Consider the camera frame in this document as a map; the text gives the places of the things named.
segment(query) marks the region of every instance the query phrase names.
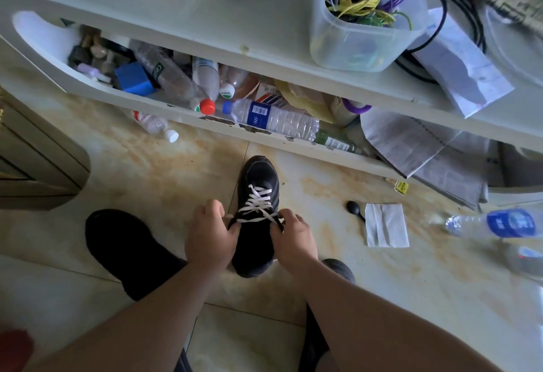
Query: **blue bottle cap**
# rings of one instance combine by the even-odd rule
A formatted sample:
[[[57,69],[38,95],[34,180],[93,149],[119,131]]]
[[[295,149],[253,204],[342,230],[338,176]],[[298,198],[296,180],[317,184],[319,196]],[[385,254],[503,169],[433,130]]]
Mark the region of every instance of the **blue bottle cap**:
[[[223,104],[223,114],[230,115],[232,113],[232,101],[226,101]]]

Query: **hand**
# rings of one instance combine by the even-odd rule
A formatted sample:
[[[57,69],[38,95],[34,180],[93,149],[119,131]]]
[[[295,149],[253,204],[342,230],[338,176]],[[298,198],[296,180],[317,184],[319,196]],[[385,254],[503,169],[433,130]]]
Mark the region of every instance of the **hand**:
[[[241,224],[236,222],[227,230],[223,216],[223,204],[216,199],[208,200],[205,206],[194,208],[185,242],[189,263],[217,272],[226,269],[236,251]]]
[[[270,225],[275,258],[279,263],[292,273],[304,258],[318,260],[313,232],[304,219],[290,209],[281,209],[279,216],[285,219],[285,230],[281,232],[276,223]]]

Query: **purple ring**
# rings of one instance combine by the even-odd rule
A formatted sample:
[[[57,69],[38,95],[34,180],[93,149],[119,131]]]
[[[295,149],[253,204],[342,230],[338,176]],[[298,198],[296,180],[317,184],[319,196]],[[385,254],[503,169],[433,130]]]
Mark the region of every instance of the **purple ring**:
[[[351,113],[353,114],[357,114],[357,115],[362,115],[362,114],[365,114],[368,110],[371,109],[371,105],[366,105],[362,108],[357,108],[356,106],[354,106],[351,102],[349,102],[348,99],[345,99],[345,98],[342,98],[342,101],[343,101],[343,106]]]

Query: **red bottle cap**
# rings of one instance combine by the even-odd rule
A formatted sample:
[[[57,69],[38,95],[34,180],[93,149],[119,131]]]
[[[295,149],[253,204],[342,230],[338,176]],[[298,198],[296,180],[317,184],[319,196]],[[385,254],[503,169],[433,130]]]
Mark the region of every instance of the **red bottle cap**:
[[[204,115],[213,115],[215,113],[215,102],[211,99],[204,99],[200,102],[200,112]]]

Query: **transparent plastic box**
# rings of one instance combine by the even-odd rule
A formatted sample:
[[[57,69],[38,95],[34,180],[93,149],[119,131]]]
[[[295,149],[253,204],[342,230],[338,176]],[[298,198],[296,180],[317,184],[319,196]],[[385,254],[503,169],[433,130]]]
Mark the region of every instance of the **transparent plastic box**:
[[[394,28],[347,23],[333,16],[324,0],[313,0],[309,51],[320,66],[359,72],[386,69],[426,29],[426,0],[404,0],[397,10],[411,19],[413,29],[398,15]]]

